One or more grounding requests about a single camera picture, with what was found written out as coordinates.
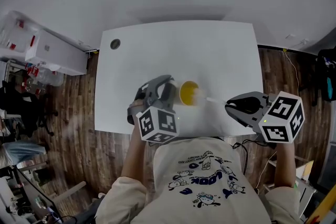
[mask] desk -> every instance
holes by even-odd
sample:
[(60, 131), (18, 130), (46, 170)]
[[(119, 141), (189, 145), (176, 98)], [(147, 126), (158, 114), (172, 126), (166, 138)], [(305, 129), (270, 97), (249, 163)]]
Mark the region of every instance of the desk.
[[(112, 50), (112, 40), (121, 45)], [(162, 22), (103, 32), (96, 79), (95, 129), (130, 134), (127, 107), (147, 81), (170, 74), (193, 80), (210, 97), (228, 100), (263, 92), (258, 47), (252, 24), (222, 21)], [(222, 105), (174, 105), (180, 137), (251, 134)]]

